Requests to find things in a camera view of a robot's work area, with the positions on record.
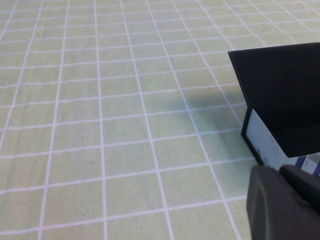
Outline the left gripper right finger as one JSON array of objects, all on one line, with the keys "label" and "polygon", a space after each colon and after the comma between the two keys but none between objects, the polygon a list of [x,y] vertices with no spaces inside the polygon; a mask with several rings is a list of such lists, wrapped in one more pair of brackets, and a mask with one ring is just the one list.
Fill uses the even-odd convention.
[{"label": "left gripper right finger", "polygon": [[283,165],[279,173],[311,208],[320,214],[320,178],[294,165]]}]

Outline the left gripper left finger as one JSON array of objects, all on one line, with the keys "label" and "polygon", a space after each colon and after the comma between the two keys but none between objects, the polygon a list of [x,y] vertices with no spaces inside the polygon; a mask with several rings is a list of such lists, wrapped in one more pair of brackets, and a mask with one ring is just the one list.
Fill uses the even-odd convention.
[{"label": "left gripper left finger", "polygon": [[320,238],[320,214],[272,167],[252,167],[246,211],[253,240]]}]

